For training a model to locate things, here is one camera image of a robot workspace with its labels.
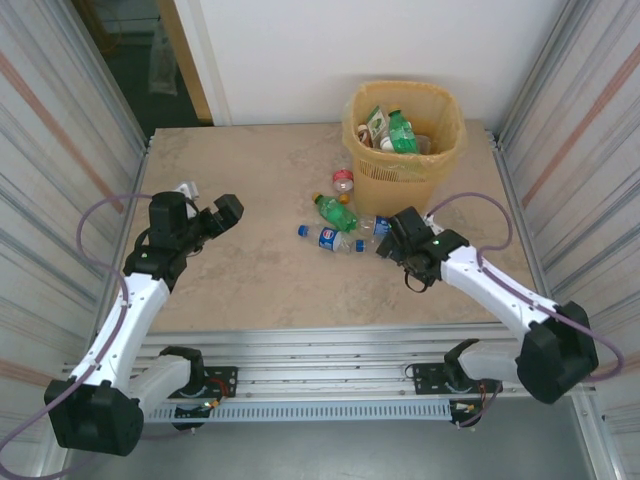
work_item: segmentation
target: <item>beige tile surface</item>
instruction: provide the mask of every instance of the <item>beige tile surface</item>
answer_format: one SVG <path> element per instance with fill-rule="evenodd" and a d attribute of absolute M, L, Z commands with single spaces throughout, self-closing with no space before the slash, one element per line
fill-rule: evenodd
<path fill-rule="evenodd" d="M 432 203 L 475 190 L 506 204 L 481 122 L 467 123 L 469 150 Z M 331 193 L 332 159 L 348 157 L 338 124 L 159 130 L 142 191 L 171 190 L 195 180 L 203 208 L 223 193 L 245 206 L 240 223 L 205 245 L 152 327 L 154 331 L 330 327 L 485 322 L 480 305 L 441 282 L 424 294 L 408 290 L 390 260 L 343 256 L 302 241 L 299 224 L 318 221 L 313 191 Z M 463 199 L 437 216 L 475 246 L 506 236 L 500 213 Z M 146 202 L 134 219 L 130 246 L 148 226 Z M 532 285 L 521 245 L 488 258 Z"/>

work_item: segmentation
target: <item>purple cable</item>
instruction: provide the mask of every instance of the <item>purple cable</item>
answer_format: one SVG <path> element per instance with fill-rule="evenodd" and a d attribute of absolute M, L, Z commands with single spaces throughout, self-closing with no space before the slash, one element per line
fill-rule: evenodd
<path fill-rule="evenodd" d="M 113 329 L 113 332 L 111 332 L 111 335 L 109 335 L 109 338 L 107 339 L 107 342 L 104 344 L 104 347 L 102 347 L 102 349 L 96 355 L 96 359 L 95 359 L 96 364 L 99 364 L 100 361 L 104 358 L 104 356 L 106 355 L 107 351 L 109 350 L 109 347 L 111 347 L 111 344 L 114 342 L 116 336 L 118 335 L 118 332 L 120 331 L 120 328 L 122 327 L 122 324 L 124 322 L 124 318 L 127 315 L 127 311 L 128 311 L 127 304 L 129 303 L 129 289 L 127 288 L 127 282 L 125 281 L 124 277 L 122 276 L 122 274 L 116 268 L 112 267 L 111 265 L 109 265 L 107 263 L 103 263 L 103 262 L 101 262 L 101 261 L 99 261 L 99 260 L 97 260 L 95 258 L 91 258 L 90 256 L 88 256 L 85 253 L 84 248 L 82 247 L 82 227 L 84 226 L 85 222 L 87 221 L 87 218 L 89 217 L 89 215 L 91 215 L 98 207 L 101 207 L 102 205 L 104 205 L 106 203 L 115 202 L 117 200 L 128 200 L 128 199 L 133 199 L 133 198 L 151 198 L 151 195 L 145 195 L 145 194 L 142 194 L 142 193 L 124 193 L 122 195 L 114 195 L 112 197 L 108 197 L 108 198 L 105 198 L 103 200 L 100 200 L 98 203 L 93 205 L 91 208 L 89 208 L 89 210 L 87 210 L 82 215 L 82 217 L 80 218 L 80 222 L 78 223 L 78 228 L 76 229 L 76 248 L 78 249 L 80 254 L 88 262 L 90 262 L 90 263 L 92 263 L 94 265 L 98 265 L 98 266 L 106 269 L 111 275 L 114 275 L 116 277 L 118 283 L 120 284 L 120 289 L 122 290 L 122 307 L 120 309 L 120 316 L 118 317 L 118 321 L 116 322 L 116 327 Z M 58 405 L 60 405 L 62 402 L 64 402 L 73 392 L 75 392 L 80 387 L 80 385 L 82 385 L 84 383 L 84 381 L 87 378 L 89 378 L 91 376 L 91 374 L 94 372 L 95 369 L 96 369 L 96 367 L 93 366 L 93 365 L 90 366 L 89 368 L 87 368 L 86 372 L 84 372 L 82 375 L 80 375 L 80 377 L 74 383 L 72 383 L 69 386 L 69 388 L 67 388 L 62 394 L 60 394 L 49 405 L 45 405 L 43 408 L 41 408 L 36 413 L 34 413 L 29 419 L 27 419 L 24 423 L 22 423 L 21 425 L 18 425 L 16 428 L 14 428 L 0 442 L 0 452 L 2 452 L 2 450 L 14 438 L 16 438 L 18 435 L 20 435 L 22 432 L 24 432 L 27 428 L 29 428 L 34 423 L 36 423 L 39 419 L 41 419 L 42 417 L 47 415 L 51 410 L 53 410 Z M 64 475 L 68 475 L 68 474 L 73 473 L 73 472 L 77 471 L 78 469 L 84 467 L 94 457 L 95 456 L 92 455 L 92 456 L 90 456 L 89 458 L 85 459 L 84 461 L 82 461 L 79 464 L 73 465 L 73 466 L 71 466 L 69 468 L 65 468 L 64 470 L 61 470 L 61 471 L 59 471 L 57 473 L 52 473 L 50 475 L 43 475 L 43 476 L 39 476 L 39 477 L 25 477 L 23 475 L 15 474 L 15 473 L 10 472 L 9 470 L 7 470 L 5 468 L 5 466 L 0 462 L 0 474 L 2 474 L 2 476 L 6 477 L 6 478 L 8 478 L 10 480 L 31 480 L 31 479 L 55 480 L 57 478 L 61 478 Z"/>
<path fill-rule="evenodd" d="M 607 339 L 606 337 L 600 335 L 599 333 L 594 332 L 593 330 L 591 330 L 589 328 L 584 327 L 583 325 L 580 325 L 576 321 L 571 320 L 568 317 L 565 317 L 564 315 L 556 312 L 555 310 L 550 310 L 550 309 L 548 309 L 546 307 L 543 307 L 542 305 L 538 305 L 535 301 L 531 300 L 527 295 L 524 295 L 524 294 L 520 293 L 518 290 L 513 288 L 511 285 L 508 285 L 507 283 L 502 281 L 497 275 L 495 275 L 486 266 L 483 266 L 484 258 L 482 257 L 482 254 L 484 252 L 504 250 L 505 248 L 507 248 L 511 244 L 511 241 L 513 240 L 513 224 L 511 222 L 511 218 L 509 217 L 509 213 L 507 212 L 507 210 L 504 208 L 504 206 L 502 206 L 502 204 L 500 202 L 498 202 L 496 199 L 490 197 L 489 195 L 485 195 L 484 193 L 462 192 L 462 193 L 457 193 L 455 195 L 452 195 L 449 198 L 446 198 L 442 202 L 438 203 L 435 207 L 433 207 L 429 211 L 427 216 L 432 216 L 433 214 L 435 214 L 438 210 L 440 210 L 445 205 L 448 205 L 449 203 L 453 202 L 454 200 L 457 200 L 457 199 L 463 198 L 463 197 L 482 198 L 483 200 L 486 200 L 486 201 L 492 203 L 493 205 L 498 207 L 498 209 L 500 210 L 500 212 L 502 213 L 502 215 L 504 216 L 504 218 L 505 218 L 505 220 L 507 222 L 507 240 L 504 243 L 502 243 L 501 245 L 497 245 L 497 246 L 496 245 L 485 245 L 483 247 L 480 247 L 478 249 L 478 251 L 476 252 L 476 261 L 478 262 L 478 267 L 484 272 L 484 274 L 487 275 L 487 277 L 489 277 L 492 281 L 494 281 L 495 283 L 500 285 L 502 288 L 504 288 L 507 292 L 509 292 L 512 295 L 516 296 L 517 298 L 519 298 L 520 300 L 525 302 L 530 307 L 533 307 L 533 308 L 543 312 L 544 314 L 555 318 L 559 322 L 564 323 L 565 325 L 568 325 L 571 328 L 574 328 L 575 330 L 579 331 L 580 333 L 583 333 L 583 334 L 591 337 L 595 341 L 597 341 L 597 342 L 603 344 L 604 346 L 606 346 L 607 348 L 609 348 L 614 353 L 614 355 L 616 356 L 616 358 L 618 360 L 617 365 L 613 369 L 611 369 L 611 371 L 609 371 L 609 372 L 606 372 L 606 373 L 603 373 L 603 374 L 600 374 L 600 375 L 590 376 L 588 378 L 590 381 L 592 381 L 592 382 L 601 382 L 603 380 L 608 380 L 608 379 L 618 375 L 622 371 L 622 369 L 624 368 L 625 359 L 624 359 L 624 355 L 622 354 L 622 351 L 617 346 L 615 346 L 609 339 Z M 498 396 L 498 390 L 499 389 L 497 389 L 494 392 L 494 394 L 491 397 L 491 399 L 487 402 L 487 405 L 482 410 L 480 410 L 480 412 L 478 412 L 471 419 L 466 420 L 465 422 L 461 423 L 459 426 L 464 427 L 464 426 L 468 425 L 469 423 L 473 422 L 474 420 L 476 420 L 477 418 L 481 417 L 487 411 L 487 409 L 491 406 L 491 404 L 493 403 L 495 398 Z"/>

